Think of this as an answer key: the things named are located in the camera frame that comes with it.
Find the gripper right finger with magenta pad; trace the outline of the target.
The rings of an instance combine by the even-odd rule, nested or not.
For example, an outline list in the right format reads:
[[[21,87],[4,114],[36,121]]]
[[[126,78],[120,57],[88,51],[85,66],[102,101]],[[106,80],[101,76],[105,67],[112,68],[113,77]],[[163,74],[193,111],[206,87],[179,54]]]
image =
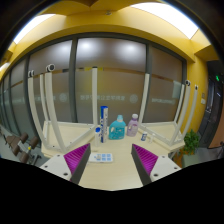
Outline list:
[[[180,167],[168,156],[157,156],[136,144],[132,145],[131,155],[143,185],[148,185],[180,170]]]

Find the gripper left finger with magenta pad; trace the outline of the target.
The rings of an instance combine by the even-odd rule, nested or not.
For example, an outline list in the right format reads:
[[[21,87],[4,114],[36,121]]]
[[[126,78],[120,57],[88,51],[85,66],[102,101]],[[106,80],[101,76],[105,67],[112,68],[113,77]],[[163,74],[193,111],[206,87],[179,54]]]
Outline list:
[[[80,146],[69,153],[56,154],[41,166],[41,169],[79,184],[91,153],[90,144]]]

